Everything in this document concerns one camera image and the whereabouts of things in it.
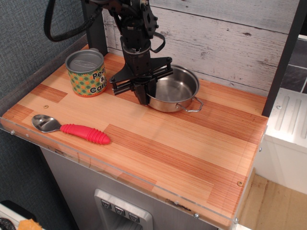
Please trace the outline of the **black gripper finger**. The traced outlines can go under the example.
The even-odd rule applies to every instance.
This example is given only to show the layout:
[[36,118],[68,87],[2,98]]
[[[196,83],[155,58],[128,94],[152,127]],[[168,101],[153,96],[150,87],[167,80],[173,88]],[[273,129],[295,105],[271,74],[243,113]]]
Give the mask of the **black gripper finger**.
[[146,99],[147,94],[146,94],[145,85],[135,83],[134,93],[140,104],[147,105],[147,99]]
[[154,77],[151,77],[148,79],[148,82],[146,84],[146,92],[148,95],[156,95],[156,84],[157,84],[157,79]]

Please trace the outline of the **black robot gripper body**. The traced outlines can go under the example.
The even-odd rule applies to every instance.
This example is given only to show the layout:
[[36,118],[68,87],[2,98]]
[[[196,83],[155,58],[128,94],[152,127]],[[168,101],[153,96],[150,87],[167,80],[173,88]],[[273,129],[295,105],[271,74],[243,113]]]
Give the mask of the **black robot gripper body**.
[[109,82],[115,95],[126,91],[135,91],[137,85],[146,85],[156,82],[158,79],[170,75],[171,57],[151,58],[151,42],[149,40],[140,48],[129,47],[124,42],[122,51],[124,55],[124,67]]

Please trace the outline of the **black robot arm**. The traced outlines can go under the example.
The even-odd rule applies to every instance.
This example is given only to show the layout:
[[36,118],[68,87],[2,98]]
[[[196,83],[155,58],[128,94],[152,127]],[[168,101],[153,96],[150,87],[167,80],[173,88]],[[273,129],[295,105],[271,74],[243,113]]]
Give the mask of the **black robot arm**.
[[165,37],[156,32],[158,18],[153,15],[147,0],[86,0],[98,11],[108,10],[120,32],[120,42],[125,60],[124,67],[110,78],[115,95],[126,91],[134,92],[142,105],[155,96],[157,81],[170,75],[171,57],[152,58],[151,53],[160,52],[165,42],[155,50],[151,39]]

